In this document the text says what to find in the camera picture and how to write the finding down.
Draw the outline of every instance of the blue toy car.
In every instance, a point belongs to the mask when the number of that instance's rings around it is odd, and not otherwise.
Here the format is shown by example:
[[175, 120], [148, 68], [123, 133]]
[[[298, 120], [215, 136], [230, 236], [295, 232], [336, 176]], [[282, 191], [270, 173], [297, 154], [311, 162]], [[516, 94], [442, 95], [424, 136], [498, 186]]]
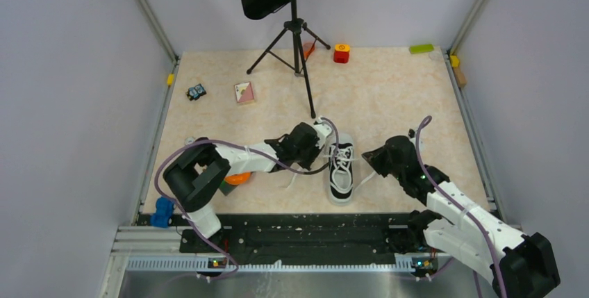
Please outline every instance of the blue toy car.
[[156, 201], [156, 213], [151, 215], [149, 219], [152, 226], [166, 229], [172, 221], [172, 214], [174, 213], [174, 204], [172, 201], [160, 197]]
[[188, 97], [188, 99], [190, 101], [196, 100], [205, 94], [206, 94], [206, 91], [204, 90], [204, 87], [201, 84], [196, 85], [193, 88], [189, 88], [188, 91], [186, 92], [186, 96]]

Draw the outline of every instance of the white wall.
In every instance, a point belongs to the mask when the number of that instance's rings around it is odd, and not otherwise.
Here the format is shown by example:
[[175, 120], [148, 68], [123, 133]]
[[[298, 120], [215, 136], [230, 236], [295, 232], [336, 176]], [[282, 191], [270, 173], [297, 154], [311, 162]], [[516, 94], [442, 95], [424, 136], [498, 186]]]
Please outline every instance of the white wall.
[[0, 297], [95, 297], [171, 64], [134, 0], [0, 15]]
[[[241, 0], [149, 0], [179, 51], [265, 48], [289, 20], [284, 8], [263, 20]], [[474, 0], [299, 0], [299, 16], [325, 40], [356, 47], [434, 43], [449, 47]], [[283, 39], [278, 47], [291, 47]]]
[[459, 52], [504, 212], [541, 232], [586, 297], [589, 0], [489, 0]]

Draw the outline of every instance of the lime green object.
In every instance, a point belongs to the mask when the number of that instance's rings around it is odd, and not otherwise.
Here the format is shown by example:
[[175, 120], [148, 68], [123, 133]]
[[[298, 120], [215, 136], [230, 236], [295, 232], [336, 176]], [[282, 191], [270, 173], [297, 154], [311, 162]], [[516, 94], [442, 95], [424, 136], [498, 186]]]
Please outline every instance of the lime green object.
[[433, 44], [422, 44], [420, 46], [409, 47], [410, 53], [428, 53], [433, 51]]

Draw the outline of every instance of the black and white sneaker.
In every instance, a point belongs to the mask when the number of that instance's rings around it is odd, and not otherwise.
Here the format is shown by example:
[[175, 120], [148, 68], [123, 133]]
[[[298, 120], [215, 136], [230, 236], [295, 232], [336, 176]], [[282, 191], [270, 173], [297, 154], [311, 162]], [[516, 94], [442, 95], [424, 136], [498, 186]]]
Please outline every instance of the black and white sneaker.
[[[336, 206], [345, 206], [351, 201], [354, 175], [351, 163], [354, 160], [354, 142], [346, 133], [340, 134], [339, 151], [329, 165], [329, 200]], [[335, 139], [329, 145], [328, 157], [335, 151]]]

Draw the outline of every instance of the wooden tabletop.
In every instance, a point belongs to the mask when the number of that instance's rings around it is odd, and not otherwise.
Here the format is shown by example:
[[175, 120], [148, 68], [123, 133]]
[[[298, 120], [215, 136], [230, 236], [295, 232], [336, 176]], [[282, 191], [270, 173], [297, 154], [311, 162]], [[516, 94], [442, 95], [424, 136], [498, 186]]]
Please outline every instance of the wooden tabletop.
[[[172, 100], [156, 156], [157, 168], [188, 137], [209, 137], [247, 145], [278, 138], [300, 122], [312, 123], [303, 78], [268, 55], [247, 75], [262, 51], [216, 51], [182, 56]], [[276, 53], [288, 61], [291, 50]], [[333, 50], [322, 47], [308, 60], [310, 84], [318, 115], [331, 119], [355, 142], [354, 181], [372, 173], [360, 158], [394, 135], [416, 129], [426, 115], [433, 121], [422, 133], [422, 156], [474, 201], [488, 208], [472, 148], [439, 49], [411, 55], [406, 47], [351, 48], [347, 64], [333, 62]], [[251, 81], [256, 102], [237, 105], [234, 85]], [[190, 101], [188, 88], [201, 83], [207, 95]], [[318, 158], [313, 167], [326, 159]], [[143, 213], [153, 213], [159, 194], [153, 175]], [[375, 176], [354, 192], [348, 206], [327, 198], [327, 173], [298, 176], [291, 172], [255, 173], [229, 196], [213, 197], [217, 213], [400, 213], [422, 210], [398, 182]], [[160, 186], [169, 192], [160, 178]]]

